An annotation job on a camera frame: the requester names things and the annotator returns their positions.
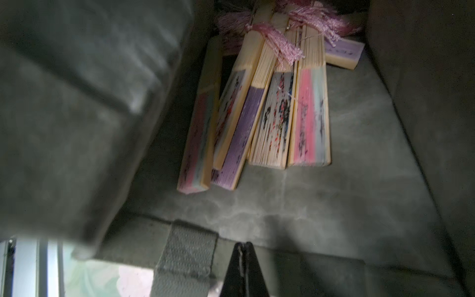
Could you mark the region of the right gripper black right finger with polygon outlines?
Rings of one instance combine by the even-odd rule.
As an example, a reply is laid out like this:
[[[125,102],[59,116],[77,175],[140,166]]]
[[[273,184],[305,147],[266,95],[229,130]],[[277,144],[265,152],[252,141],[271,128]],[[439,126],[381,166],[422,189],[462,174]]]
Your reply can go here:
[[[242,248],[242,264],[244,297],[270,297],[256,250],[251,242],[245,243]]]

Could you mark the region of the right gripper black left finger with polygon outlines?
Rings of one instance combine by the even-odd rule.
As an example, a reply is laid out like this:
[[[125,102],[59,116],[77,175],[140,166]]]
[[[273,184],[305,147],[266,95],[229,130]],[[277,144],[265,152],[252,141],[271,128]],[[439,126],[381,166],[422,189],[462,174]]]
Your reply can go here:
[[[226,271],[221,297],[245,296],[245,247],[236,243]]]

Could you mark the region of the olive green canvas tote bag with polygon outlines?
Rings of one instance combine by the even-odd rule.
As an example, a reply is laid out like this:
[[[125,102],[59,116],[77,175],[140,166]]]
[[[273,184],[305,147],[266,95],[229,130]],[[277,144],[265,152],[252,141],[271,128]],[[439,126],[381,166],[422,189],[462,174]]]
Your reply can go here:
[[[1,2],[1,234],[156,266],[173,220],[274,249],[300,296],[475,294],[475,4],[367,11],[355,71],[328,67],[329,167],[247,167],[176,190],[214,1]]]

